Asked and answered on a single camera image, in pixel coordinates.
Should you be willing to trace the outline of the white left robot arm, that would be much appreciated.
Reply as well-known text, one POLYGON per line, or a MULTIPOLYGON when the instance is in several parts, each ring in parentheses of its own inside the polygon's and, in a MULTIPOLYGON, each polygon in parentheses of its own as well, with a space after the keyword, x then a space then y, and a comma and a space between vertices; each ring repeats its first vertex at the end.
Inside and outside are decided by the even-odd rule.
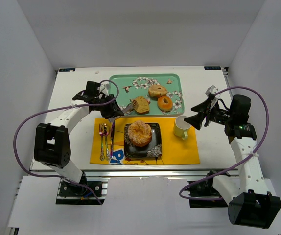
POLYGON ((79 184, 84 173, 70 159, 69 134, 92 111, 99 111, 110 121, 124 116, 113 94, 104 93, 101 83, 88 81, 86 89, 72 98, 71 107, 65 108, 50 123, 36 127, 35 161, 55 170, 64 180, 79 184))

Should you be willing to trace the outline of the large sugared ring bread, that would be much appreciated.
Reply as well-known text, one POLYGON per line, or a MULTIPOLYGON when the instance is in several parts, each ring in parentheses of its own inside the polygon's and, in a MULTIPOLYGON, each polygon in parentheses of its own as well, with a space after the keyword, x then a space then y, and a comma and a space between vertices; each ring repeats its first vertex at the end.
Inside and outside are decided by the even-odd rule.
POLYGON ((135 121, 128 127, 128 137, 133 145, 144 147, 152 141, 151 127, 141 120, 135 121))

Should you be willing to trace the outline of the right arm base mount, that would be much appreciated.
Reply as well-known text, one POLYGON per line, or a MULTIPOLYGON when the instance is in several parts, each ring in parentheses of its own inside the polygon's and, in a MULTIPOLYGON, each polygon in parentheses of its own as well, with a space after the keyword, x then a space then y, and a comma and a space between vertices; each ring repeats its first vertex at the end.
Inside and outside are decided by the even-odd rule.
MULTIPOLYGON (((191 186, 185 191, 188 192, 189 197, 220 198, 220 193, 213 188, 212 184, 213 178, 191 186)), ((226 208, 228 205, 223 199, 211 201, 198 199, 189 200, 189 206, 190 208, 226 208)))

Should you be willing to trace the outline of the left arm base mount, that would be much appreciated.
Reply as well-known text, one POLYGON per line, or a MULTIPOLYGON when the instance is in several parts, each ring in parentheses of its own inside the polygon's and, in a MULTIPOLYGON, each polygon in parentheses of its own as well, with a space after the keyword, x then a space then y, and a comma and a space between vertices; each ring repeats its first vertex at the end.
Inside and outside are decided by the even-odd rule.
POLYGON ((84 180, 84 176, 80 180, 80 184, 86 184, 92 192, 83 187, 76 186, 69 182, 61 180, 59 183, 56 204, 57 205, 97 205, 104 203, 107 188, 108 178, 88 176, 84 180))

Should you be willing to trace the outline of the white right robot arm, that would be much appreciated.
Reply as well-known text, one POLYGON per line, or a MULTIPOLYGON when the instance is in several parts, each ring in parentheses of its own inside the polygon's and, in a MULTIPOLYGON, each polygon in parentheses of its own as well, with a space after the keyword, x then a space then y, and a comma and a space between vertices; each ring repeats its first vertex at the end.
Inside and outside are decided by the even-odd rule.
POLYGON ((224 125, 224 132, 234 153, 240 184, 236 185, 226 170, 211 170, 203 182, 191 182, 190 201, 223 201, 228 206, 231 224, 268 229, 281 208, 281 200, 268 189, 261 171, 257 135, 248 122, 250 98, 234 95, 229 108, 221 109, 214 95, 191 108, 196 115, 185 118, 197 130, 209 122, 224 125))

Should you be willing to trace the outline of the silver metal tongs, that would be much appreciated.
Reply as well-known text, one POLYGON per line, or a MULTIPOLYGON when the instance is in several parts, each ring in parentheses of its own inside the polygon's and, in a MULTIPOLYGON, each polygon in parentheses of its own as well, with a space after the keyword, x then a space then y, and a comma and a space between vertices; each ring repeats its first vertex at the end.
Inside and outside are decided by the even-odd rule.
POLYGON ((116 104, 116 105, 115 105, 115 112, 114 112, 114 114, 112 115, 112 117, 108 119, 108 121, 109 121, 110 123, 115 122, 115 120, 117 120, 118 118, 127 115, 128 112, 131 112, 131 111, 134 109, 135 106, 136 106, 136 101, 135 101, 135 100, 131 101, 131 102, 126 106, 126 108, 124 108, 123 110, 120 109, 120 107, 118 106, 118 104, 116 104))

